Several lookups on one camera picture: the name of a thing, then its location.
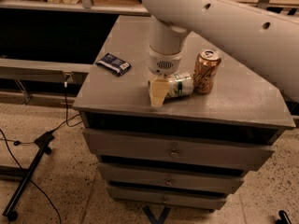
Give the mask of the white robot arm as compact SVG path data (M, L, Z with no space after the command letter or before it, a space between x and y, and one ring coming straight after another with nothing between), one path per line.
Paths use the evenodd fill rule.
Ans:
M299 21L230 0L142 0L152 15L149 53L180 56L195 32L299 101Z

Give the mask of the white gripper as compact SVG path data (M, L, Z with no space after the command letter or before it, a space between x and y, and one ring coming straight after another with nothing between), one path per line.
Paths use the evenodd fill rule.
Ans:
M149 81L149 97L153 107L160 107L171 86L167 76L174 74L180 65L182 52L162 54L148 47L146 64L154 76Z

